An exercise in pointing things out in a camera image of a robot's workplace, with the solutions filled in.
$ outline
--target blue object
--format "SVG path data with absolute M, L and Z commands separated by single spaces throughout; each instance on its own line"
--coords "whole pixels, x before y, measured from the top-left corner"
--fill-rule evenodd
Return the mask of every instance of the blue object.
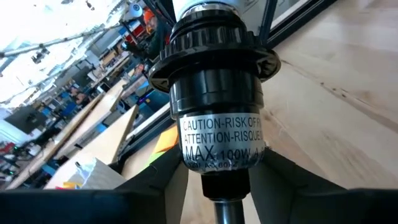
M 49 115 L 51 113 L 51 110 L 48 109 L 47 107 L 43 109 L 42 114 L 44 115 Z
M 138 22 L 138 21 L 132 21 L 132 22 L 130 22 L 130 23 L 129 23 L 129 27 L 131 28 L 131 27 L 134 25 L 134 23 L 136 23 L 136 22 Z M 127 29 L 126 29 L 125 27 L 123 27 L 122 29 L 119 29 L 119 34 L 120 34 L 120 35 L 124 35 L 125 32 L 127 32 Z
M 95 127 L 95 131 L 97 131 L 99 133 L 102 133 L 105 130 L 106 130 L 106 126 L 103 123 L 101 123 L 101 124 L 97 125 L 97 127 Z
M 67 104 L 66 108 L 61 112 L 62 116 L 68 116 L 76 108 L 76 103 L 70 102 Z
M 42 169 L 44 170 L 44 172 L 50 174 L 51 176 L 54 176 L 55 174 L 55 169 L 53 167 L 50 167 L 49 165 L 45 164 L 44 166 L 42 166 Z
M 142 119 L 143 121 L 145 121 L 146 119 L 148 119 L 150 116 L 152 116 L 155 113 L 155 111 L 153 111 L 150 107 L 148 107 L 145 103 L 139 105 L 139 114 L 142 115 L 144 117 L 144 119 Z
M 140 89 L 143 89 L 143 88 L 146 88 L 147 86 L 149 86 L 149 83 L 148 83 L 148 80 L 147 81 L 145 81 L 140 87 L 138 87 L 138 89 L 137 90 L 140 90 Z
M 145 96 L 145 104 L 150 107 L 152 111 L 160 110 L 165 104 L 169 103 L 169 101 L 169 95 L 159 91 L 152 91 Z
M 61 93 L 61 98 L 66 98 L 68 96 L 69 96 L 69 93 L 67 93 L 67 92 L 62 92 Z

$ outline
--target workshop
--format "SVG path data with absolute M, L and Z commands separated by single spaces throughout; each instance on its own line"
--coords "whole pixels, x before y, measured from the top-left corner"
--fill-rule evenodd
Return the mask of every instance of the workshop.
M 1 223 L 398 223 L 397 0 L 0 11 Z

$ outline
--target workbench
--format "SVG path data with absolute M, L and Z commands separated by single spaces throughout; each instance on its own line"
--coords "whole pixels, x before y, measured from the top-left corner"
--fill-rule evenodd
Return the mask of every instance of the workbench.
M 65 141 L 72 135 L 72 132 L 79 127 L 80 123 L 89 115 L 97 103 L 102 99 L 103 94 L 98 95 L 87 106 L 85 106 L 73 119 L 62 129 L 62 131 L 50 141 L 42 152 L 39 152 L 27 167 L 7 186 L 7 189 L 14 189 L 25 182 L 34 172 L 38 171 L 51 157 L 62 147 Z
M 124 91 L 123 94 L 121 95 L 122 99 L 126 99 L 130 95 L 132 95 L 140 86 L 145 84 L 147 82 L 147 78 L 143 75 L 141 75 L 139 78 L 137 78 L 134 83 L 132 83 L 129 87 L 127 87 Z
M 87 146 L 71 156 L 56 171 L 55 175 L 45 186 L 45 189 L 54 189 L 55 186 L 62 186 L 63 182 L 67 181 L 76 170 L 75 162 L 78 162 L 83 154 L 84 156 L 82 157 L 95 157 L 104 164 L 112 163 L 121 144 L 126 140 L 127 132 L 132 128 L 132 122 L 137 112 L 138 106 L 133 106 Z
M 95 129 L 112 111 L 115 110 L 116 105 L 119 103 L 120 96 L 123 92 L 123 85 L 126 84 L 125 80 L 120 80 L 113 86 L 93 109 L 92 113 L 84 120 L 80 127 L 73 133 L 70 139 L 59 150 L 55 159 L 66 156 L 74 150 L 75 145 L 81 143 L 89 136 L 89 133 Z
M 393 0 L 337 1 L 274 49 L 282 68 L 262 84 L 261 110 L 273 150 L 349 189 L 398 188 L 397 18 Z M 126 161 L 126 178 L 156 141 Z M 189 173 L 181 223 L 215 222 L 200 181 Z M 259 223 L 250 195 L 243 204 Z
M 104 78 L 112 76 L 113 72 L 118 71 L 119 68 L 124 66 L 124 64 L 126 64 L 129 61 L 129 57 L 130 54 L 128 52 L 123 52 L 121 54 L 121 58 L 112 67 L 110 67 L 101 77 L 99 77 L 97 81 L 93 82 L 91 84 L 91 87 L 95 88 L 98 84 L 100 84 L 104 80 Z
M 140 135 L 145 129 L 147 129 L 151 124 L 154 124 L 157 118 L 166 114 L 168 119 L 170 118 L 170 103 L 164 105 L 160 110 L 156 111 L 152 116 L 146 119 L 142 124 L 140 124 L 137 128 L 132 130 L 126 137 L 127 141 L 130 141 L 135 136 Z

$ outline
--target black metal frame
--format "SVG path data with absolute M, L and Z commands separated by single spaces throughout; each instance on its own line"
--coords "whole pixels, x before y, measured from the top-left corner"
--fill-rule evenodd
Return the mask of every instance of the black metal frame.
M 179 145 L 114 190 L 9 190 L 4 223 L 180 223 L 188 169 Z M 261 223 L 397 223 L 397 190 L 346 190 L 271 149 L 249 169 Z
M 141 44 L 137 40 L 137 37 L 131 32 L 129 24 L 125 21 L 119 21 L 119 22 L 123 25 L 124 28 L 126 28 L 127 32 L 129 33 L 133 41 L 136 43 L 136 46 L 140 48 Z
M 266 7 L 264 8 L 264 13 L 262 15 L 262 23 L 260 28 L 259 37 L 261 40 L 267 40 L 269 36 L 269 31 L 271 30 L 271 24 L 274 20 L 274 14 L 276 10 L 276 5 L 278 1 L 267 0 Z
M 306 2 L 270 31 L 269 38 L 267 39 L 267 47 L 273 49 L 336 1 L 309 0 Z

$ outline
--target wooden surface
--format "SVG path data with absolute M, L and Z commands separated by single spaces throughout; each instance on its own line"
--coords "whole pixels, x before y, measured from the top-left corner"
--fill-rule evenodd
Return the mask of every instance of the wooden surface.
M 127 132 L 132 128 L 138 108 L 137 105 L 130 108 L 81 151 L 89 152 L 105 164 L 112 163 L 120 145 L 126 140 Z
M 122 176 L 124 178 L 127 180 L 133 178 L 145 169 L 149 156 L 153 153 L 159 138 L 160 135 L 155 137 L 127 159 L 122 172 Z M 243 205 L 246 223 L 260 224 L 251 194 L 243 200 Z M 215 223 L 213 202 L 203 196 L 200 174 L 193 171 L 189 171 L 188 175 L 187 193 L 185 195 L 181 223 Z
M 144 130 L 148 125 L 153 123 L 160 115 L 164 114 L 167 112 L 167 110 L 170 109 L 170 103 L 166 103 L 161 109 L 156 111 L 152 116 L 150 116 L 148 119 L 146 119 L 142 124 L 140 124 L 137 128 L 134 128 L 126 137 L 126 139 L 130 140 L 132 137 L 134 137 L 136 134 L 140 133 L 142 130 Z
M 91 84 L 91 87 L 98 85 L 100 82 L 104 80 L 104 78 L 108 77 L 109 75 L 113 75 L 113 72 L 117 71 L 120 67 L 122 67 L 125 63 L 129 61 L 129 56 L 130 54 L 128 52 L 123 52 L 121 58 L 105 73 L 103 73 L 102 76 L 97 79 L 97 81 L 93 82 Z
M 139 77 L 133 84 L 130 85 L 127 89 L 123 91 L 123 94 L 121 95 L 122 99 L 125 99 L 132 95 L 138 88 L 140 88 L 145 82 L 147 81 L 147 78 L 145 76 Z
M 113 110 L 115 110 L 116 105 L 119 103 L 124 84 L 126 84 L 126 81 L 120 80 L 104 95 L 102 100 L 93 109 L 93 112 L 90 113 L 90 115 L 61 148 L 55 156 L 56 159 L 69 154 L 75 148 L 75 144 L 78 144 L 90 131 L 95 129 L 97 125 L 99 125 Z
M 263 133 L 347 188 L 398 188 L 398 1 L 340 0 L 275 48 Z
M 107 65 L 114 57 L 116 57 L 116 51 L 112 50 L 101 60 L 102 65 Z
M 62 186 L 73 175 L 74 171 L 71 170 L 76 169 L 75 162 L 81 159 L 95 157 L 104 164 L 112 163 L 120 145 L 126 139 L 127 132 L 132 128 L 132 122 L 137 112 L 138 106 L 133 106 L 87 146 L 78 151 L 57 170 L 45 189 L 54 189 L 55 186 Z
M 20 186 L 25 180 L 27 180 L 31 174 L 39 170 L 57 151 L 63 143 L 71 136 L 72 132 L 76 130 L 79 124 L 88 116 L 91 109 L 96 106 L 100 99 L 102 99 L 103 94 L 98 95 L 94 100 L 92 100 L 87 106 L 85 106 L 76 116 L 62 129 L 62 131 L 57 135 L 54 141 L 49 142 L 42 152 L 33 158 L 30 164 L 15 178 L 7 189 L 14 189 Z

